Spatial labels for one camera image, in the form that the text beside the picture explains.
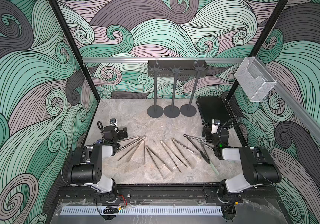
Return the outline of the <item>green metal tongs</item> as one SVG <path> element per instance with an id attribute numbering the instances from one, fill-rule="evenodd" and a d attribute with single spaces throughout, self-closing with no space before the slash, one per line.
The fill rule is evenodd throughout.
<path id="1" fill-rule="evenodd" d="M 206 151 L 206 149 L 205 149 L 205 144 L 204 144 L 204 142 L 200 141 L 199 144 L 200 144 L 201 148 L 203 149 L 204 154 L 205 154 L 205 157 L 206 157 L 207 161 L 209 162 L 211 168 L 213 169 L 213 171 L 214 171 L 217 175 L 219 175 L 218 170 L 215 168 L 215 166 L 213 165 L 213 163 L 210 161 L 209 155 L 208 155 L 208 153 L 207 153 L 207 151 Z"/>

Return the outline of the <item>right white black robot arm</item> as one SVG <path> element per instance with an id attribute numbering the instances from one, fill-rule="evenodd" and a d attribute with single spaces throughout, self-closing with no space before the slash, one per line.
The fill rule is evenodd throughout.
<path id="1" fill-rule="evenodd" d="M 224 161 L 239 161 L 242 171 L 221 181 L 219 195 L 239 194 L 243 190 L 280 183 L 282 176 L 270 153 L 263 147 L 227 146 L 229 131 L 219 127 L 206 132 L 205 138 L 213 144 L 214 155 Z"/>

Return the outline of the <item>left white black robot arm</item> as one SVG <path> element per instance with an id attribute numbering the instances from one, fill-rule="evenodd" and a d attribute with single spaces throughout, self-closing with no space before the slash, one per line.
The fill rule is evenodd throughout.
<path id="1" fill-rule="evenodd" d="M 67 171 L 71 186 L 87 186 L 111 199 L 118 196 L 116 182 L 103 174 L 103 160 L 112 157 L 120 148 L 119 140 L 128 137 L 127 128 L 115 125 L 102 126 L 98 122 L 102 137 L 92 145 L 77 147 Z"/>

